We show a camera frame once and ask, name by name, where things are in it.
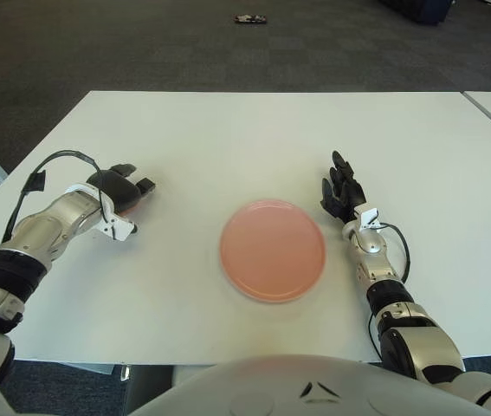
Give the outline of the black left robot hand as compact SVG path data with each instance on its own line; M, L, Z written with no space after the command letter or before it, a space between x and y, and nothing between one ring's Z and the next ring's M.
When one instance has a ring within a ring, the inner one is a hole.
M118 164L92 174L86 181L101 191L102 202L106 204L106 220L102 220L99 229L117 241L125 241L137 232L137 225L126 214L156 188L149 178L132 182L129 177L136 170L132 164Z

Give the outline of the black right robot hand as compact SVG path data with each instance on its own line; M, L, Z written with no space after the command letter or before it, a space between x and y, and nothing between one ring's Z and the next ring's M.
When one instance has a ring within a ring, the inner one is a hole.
M321 182L321 207L333 218L347 224L358 218L355 209L366 202L361 184L354 178L354 171L339 152L332 153L333 166L329 179Z

